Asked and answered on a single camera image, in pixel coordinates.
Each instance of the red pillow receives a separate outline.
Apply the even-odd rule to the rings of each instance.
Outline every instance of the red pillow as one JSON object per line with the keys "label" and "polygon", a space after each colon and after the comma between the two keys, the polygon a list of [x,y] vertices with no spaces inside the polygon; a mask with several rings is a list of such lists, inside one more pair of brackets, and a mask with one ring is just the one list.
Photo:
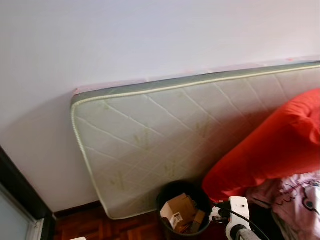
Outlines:
{"label": "red pillow", "polygon": [[320,88],[303,93],[275,111],[206,175],[211,200],[243,196],[267,179],[320,169]]}

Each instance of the cardboard box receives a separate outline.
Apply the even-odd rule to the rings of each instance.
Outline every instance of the cardboard box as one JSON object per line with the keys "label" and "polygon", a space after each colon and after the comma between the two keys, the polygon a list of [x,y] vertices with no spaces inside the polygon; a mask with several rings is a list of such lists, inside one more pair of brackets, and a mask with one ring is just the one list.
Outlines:
{"label": "cardboard box", "polygon": [[193,223],[191,225],[191,229],[190,229],[190,233],[191,234],[195,234],[197,232],[199,232],[200,226],[202,224],[202,222],[204,221],[206,214],[204,211],[198,210],[198,212],[196,213]]}
{"label": "cardboard box", "polygon": [[195,219],[197,209],[192,199],[185,193],[167,201],[160,211],[162,218],[167,218],[176,232],[182,231],[185,225]]}

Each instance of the white mattress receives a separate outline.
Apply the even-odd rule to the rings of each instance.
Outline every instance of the white mattress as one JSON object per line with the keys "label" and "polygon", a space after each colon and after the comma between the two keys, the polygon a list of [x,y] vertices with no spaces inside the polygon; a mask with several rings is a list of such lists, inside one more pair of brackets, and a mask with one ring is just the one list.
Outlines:
{"label": "white mattress", "polygon": [[75,135],[111,219],[155,210],[160,187],[199,180],[277,107],[320,88],[320,64],[183,77],[75,95]]}

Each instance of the dark door frame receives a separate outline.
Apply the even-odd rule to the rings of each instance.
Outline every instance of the dark door frame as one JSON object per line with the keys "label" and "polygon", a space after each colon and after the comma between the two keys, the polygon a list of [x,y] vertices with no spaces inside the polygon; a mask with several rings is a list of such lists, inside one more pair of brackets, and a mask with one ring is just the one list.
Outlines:
{"label": "dark door frame", "polygon": [[52,240],[56,224],[53,212],[18,170],[1,146],[0,183],[34,219],[44,219],[41,240]]}

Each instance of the wastebasket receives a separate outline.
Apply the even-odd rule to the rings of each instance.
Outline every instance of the wastebasket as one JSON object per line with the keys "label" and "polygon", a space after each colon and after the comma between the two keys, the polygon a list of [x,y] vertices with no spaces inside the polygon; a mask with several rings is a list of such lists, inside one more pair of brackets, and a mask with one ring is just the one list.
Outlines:
{"label": "wastebasket", "polygon": [[[182,234],[174,231],[170,225],[165,222],[161,215],[160,211],[165,205],[165,203],[181,194],[185,193],[189,195],[193,201],[196,203],[196,208],[205,212],[206,216],[203,219],[203,222],[200,226],[198,232],[193,234]],[[201,188],[196,187],[190,182],[187,181],[174,181],[167,185],[165,185],[160,194],[156,198],[156,207],[157,207],[157,214],[160,218],[160,222],[164,229],[164,234],[167,240],[197,240],[199,236],[203,233],[204,230],[210,224],[209,215],[212,211],[210,199],[208,196],[202,191]]]}

